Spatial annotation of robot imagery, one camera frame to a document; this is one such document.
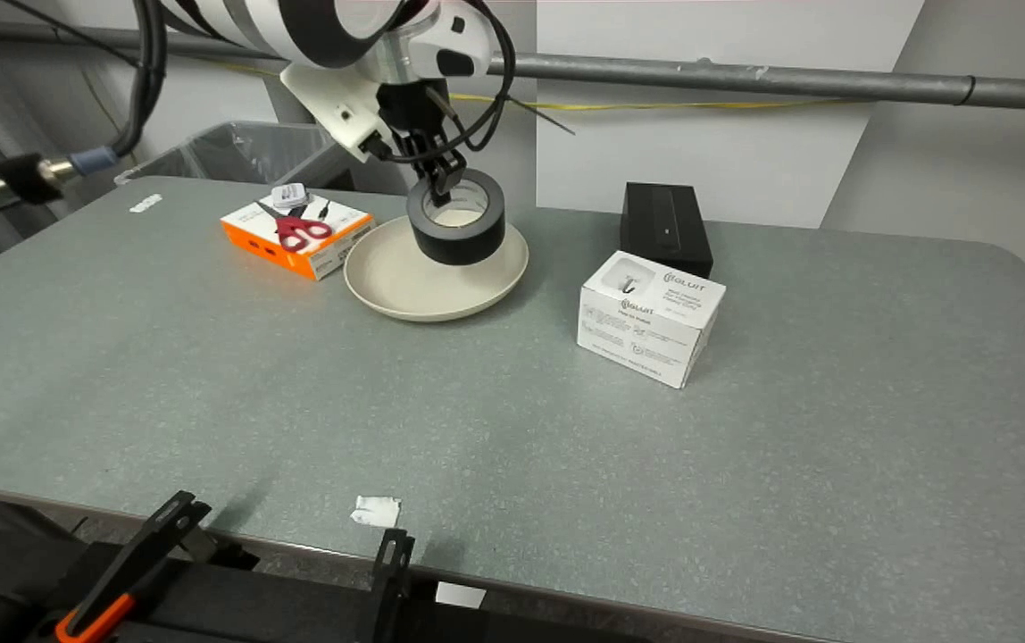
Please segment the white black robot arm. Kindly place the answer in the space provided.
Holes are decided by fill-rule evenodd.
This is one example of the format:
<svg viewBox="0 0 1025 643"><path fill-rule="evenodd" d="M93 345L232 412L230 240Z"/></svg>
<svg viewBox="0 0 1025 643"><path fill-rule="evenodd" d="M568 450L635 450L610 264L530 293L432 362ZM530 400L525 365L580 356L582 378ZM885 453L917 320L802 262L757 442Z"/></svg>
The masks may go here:
<svg viewBox="0 0 1025 643"><path fill-rule="evenodd" d="M515 44L485 0L161 0L182 28L283 61L277 82L357 162L411 164L445 202L500 119L449 109L449 78L512 65Z"/></svg>

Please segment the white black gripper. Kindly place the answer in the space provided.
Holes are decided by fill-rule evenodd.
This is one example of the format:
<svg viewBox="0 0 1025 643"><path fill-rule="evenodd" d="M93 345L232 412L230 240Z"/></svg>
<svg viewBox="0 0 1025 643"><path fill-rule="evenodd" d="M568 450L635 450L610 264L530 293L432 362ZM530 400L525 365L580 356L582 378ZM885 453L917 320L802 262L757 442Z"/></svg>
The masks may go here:
<svg viewBox="0 0 1025 643"><path fill-rule="evenodd" d="M351 65L293 52L277 82L354 162L411 164L444 207L467 170L467 134L445 134L445 82L489 65L489 45L373 45Z"/></svg>

